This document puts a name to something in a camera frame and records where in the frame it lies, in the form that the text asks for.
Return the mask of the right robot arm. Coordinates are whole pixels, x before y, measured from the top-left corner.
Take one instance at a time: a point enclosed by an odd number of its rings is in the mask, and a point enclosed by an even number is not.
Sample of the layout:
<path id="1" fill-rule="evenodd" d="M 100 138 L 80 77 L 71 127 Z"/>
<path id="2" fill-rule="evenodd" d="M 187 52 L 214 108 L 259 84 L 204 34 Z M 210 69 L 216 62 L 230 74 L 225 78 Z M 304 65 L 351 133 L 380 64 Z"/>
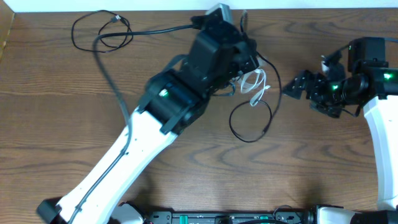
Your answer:
<path id="1" fill-rule="evenodd" d="M 377 210 L 355 212 L 333 205 L 316 205 L 303 213 L 302 223 L 397 223 L 397 69 L 386 60 L 384 37 L 361 37 L 324 57 L 321 73 L 304 70 L 287 84 L 284 95 L 310 100 L 311 109 L 339 118 L 346 106 L 363 114 L 373 141 L 378 178 Z"/>

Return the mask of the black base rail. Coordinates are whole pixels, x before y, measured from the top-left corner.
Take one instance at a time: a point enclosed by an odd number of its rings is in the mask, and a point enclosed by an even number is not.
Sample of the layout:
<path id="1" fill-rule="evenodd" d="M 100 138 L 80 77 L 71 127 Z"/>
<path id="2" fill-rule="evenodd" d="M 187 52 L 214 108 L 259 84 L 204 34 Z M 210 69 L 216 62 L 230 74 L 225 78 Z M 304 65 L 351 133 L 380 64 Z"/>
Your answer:
<path id="1" fill-rule="evenodd" d="M 131 203 L 121 203 L 116 207 L 118 213 L 126 212 L 126 218 L 137 218 L 136 223 L 163 224 L 220 224 L 243 223 L 261 220 L 263 223 L 282 222 L 290 224 L 315 223 L 315 215 L 308 210 L 296 210 L 283 205 L 273 211 L 265 212 L 175 212 L 171 209 L 144 212 Z"/>

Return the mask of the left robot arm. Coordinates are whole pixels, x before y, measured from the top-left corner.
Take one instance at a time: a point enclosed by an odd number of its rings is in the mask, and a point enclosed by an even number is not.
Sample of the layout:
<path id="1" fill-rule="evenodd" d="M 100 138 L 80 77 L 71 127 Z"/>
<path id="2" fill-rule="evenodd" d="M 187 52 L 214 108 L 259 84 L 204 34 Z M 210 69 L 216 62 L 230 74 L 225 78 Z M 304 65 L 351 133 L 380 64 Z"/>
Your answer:
<path id="1" fill-rule="evenodd" d="M 192 18 L 198 34 L 188 54 L 176 55 L 146 84 L 133 112 L 121 106 L 126 128 L 71 192 L 43 200 L 45 223 L 143 223 L 121 197 L 145 167 L 206 110 L 211 96 L 255 70 L 256 41 L 219 14 Z"/>

